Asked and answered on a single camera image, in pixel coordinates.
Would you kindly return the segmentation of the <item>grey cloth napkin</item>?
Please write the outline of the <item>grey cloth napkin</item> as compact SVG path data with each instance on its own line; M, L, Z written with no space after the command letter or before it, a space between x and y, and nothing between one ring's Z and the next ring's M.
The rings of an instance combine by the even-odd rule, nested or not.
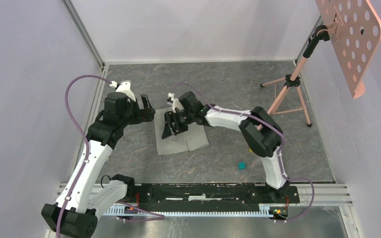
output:
M158 155L170 155L186 151L194 151L196 149L209 146L208 138L203 126L192 123L186 132L177 136L170 136L162 139L162 133L165 127L164 113L169 111L169 108L156 110L154 125L155 138Z

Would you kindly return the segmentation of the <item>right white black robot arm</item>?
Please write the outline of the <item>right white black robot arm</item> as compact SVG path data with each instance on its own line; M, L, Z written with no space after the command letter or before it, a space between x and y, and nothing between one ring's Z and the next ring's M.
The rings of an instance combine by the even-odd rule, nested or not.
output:
M167 103L172 110L164 113L162 139L188 131L189 125L223 127L242 133L249 148L261 158L265 175L267 197L280 202L287 195L289 178L282 167L282 129L262 107L236 111L212 104L203 105L191 91L175 98L168 94Z

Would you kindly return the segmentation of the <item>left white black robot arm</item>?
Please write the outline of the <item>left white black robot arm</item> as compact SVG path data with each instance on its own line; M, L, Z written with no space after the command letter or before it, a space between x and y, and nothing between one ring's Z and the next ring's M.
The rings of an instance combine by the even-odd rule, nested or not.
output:
M54 204L45 204L41 215L57 237L90 238L100 217L117 201L136 196L134 178L116 174L106 187L92 195L94 183L104 163L122 138L128 125L151 122L155 110L146 94L143 108L126 93L112 92L104 108L89 126L85 148L64 191Z

